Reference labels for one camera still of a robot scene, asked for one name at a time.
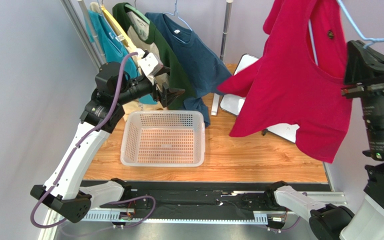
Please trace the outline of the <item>light blue wire hanger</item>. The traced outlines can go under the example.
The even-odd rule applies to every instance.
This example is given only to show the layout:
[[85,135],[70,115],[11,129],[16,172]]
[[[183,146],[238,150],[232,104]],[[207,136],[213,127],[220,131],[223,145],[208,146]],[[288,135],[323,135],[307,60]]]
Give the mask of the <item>light blue wire hanger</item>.
[[[344,5],[342,0],[336,0],[337,4],[339,5],[341,11],[343,12],[344,16],[350,23],[350,25],[353,27],[354,31],[357,33],[357,35],[363,40],[364,42],[367,42],[363,48],[367,49],[369,46],[374,45],[376,43],[384,43],[384,37],[380,38],[374,38],[374,37],[366,37],[362,31],[359,29],[358,25],[355,23],[353,20],[352,16],[350,15],[349,11],[347,10],[346,6]],[[318,66],[319,61],[317,57],[317,52],[316,52],[316,46],[315,46],[315,39],[314,39],[314,32],[313,32],[313,26],[312,26],[312,21],[311,19],[308,20],[307,23],[308,27],[308,33],[309,33],[309,39],[310,39],[310,45],[312,49],[312,54],[313,54],[313,60],[315,64]]]

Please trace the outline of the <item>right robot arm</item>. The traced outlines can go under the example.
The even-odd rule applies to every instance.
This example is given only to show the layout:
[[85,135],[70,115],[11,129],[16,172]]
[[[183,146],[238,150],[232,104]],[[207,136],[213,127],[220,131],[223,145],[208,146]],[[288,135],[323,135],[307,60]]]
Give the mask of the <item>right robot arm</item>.
[[341,94],[361,100],[369,145],[363,154],[379,161],[365,166],[368,180],[360,208],[353,213],[343,205],[314,200],[284,181],[265,189],[265,205],[296,213],[319,240],[384,240],[384,55],[369,44],[351,40],[347,56]]

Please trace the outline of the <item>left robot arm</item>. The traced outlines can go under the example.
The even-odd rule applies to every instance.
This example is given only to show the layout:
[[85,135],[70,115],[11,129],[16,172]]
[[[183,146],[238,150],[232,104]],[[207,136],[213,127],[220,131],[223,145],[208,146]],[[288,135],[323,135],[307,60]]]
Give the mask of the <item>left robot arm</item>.
[[123,180],[83,187],[83,177],[103,143],[114,131],[125,112],[124,104],[151,95],[164,107],[184,90],[163,84],[156,77],[167,74],[167,66],[144,63],[142,75],[132,78],[119,62],[103,64],[95,76],[96,88],[80,116],[74,138],[60,164],[44,184],[32,187],[31,196],[62,216],[63,221],[77,223],[97,207],[120,201],[131,189]]

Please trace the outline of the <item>red t-shirt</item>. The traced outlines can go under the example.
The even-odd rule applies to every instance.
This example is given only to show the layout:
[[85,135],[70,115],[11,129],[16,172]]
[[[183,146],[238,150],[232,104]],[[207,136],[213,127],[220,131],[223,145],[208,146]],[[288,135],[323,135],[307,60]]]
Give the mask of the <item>red t-shirt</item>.
[[268,35],[262,57],[218,87],[244,98],[229,135],[298,125],[298,149],[332,163],[352,112],[352,101],[341,94],[347,45],[338,3],[276,0],[262,28]]

